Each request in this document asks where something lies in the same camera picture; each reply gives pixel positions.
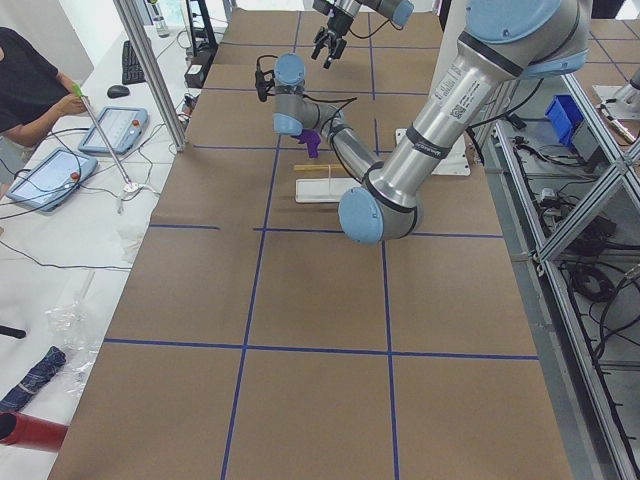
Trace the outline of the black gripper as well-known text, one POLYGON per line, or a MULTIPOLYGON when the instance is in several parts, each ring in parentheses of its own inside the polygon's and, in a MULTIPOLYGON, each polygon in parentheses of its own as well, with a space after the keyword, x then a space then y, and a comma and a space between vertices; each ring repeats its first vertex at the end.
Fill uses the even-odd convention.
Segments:
POLYGON ((353 16, 343 10, 331 10, 328 16, 327 28, 320 27, 314 37, 314 50, 311 58, 316 60, 324 48, 328 55, 323 63, 324 69, 329 69, 334 60, 341 58, 346 47, 347 35, 353 23, 353 16))

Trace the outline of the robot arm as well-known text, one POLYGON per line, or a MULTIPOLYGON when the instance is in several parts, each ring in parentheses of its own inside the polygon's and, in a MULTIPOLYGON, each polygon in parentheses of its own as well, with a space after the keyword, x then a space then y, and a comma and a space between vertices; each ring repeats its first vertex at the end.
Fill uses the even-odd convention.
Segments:
POLYGON ((587 57, 589 1, 468 1, 457 55, 390 157, 382 161, 334 106, 305 98, 306 69, 296 54, 274 67, 276 133, 323 137, 358 182, 339 201, 353 241, 403 238, 420 225, 419 190, 496 88, 518 78, 572 73, 587 57))
POLYGON ((311 58, 316 60, 322 50, 327 49, 327 58, 323 63, 325 69, 329 69, 334 60, 341 58, 347 45, 345 36, 349 33, 362 6, 380 14, 388 23, 398 28, 403 28, 407 24, 414 11, 414 4, 406 0, 314 1, 312 8, 327 17, 327 24, 322 26, 314 37, 311 58))

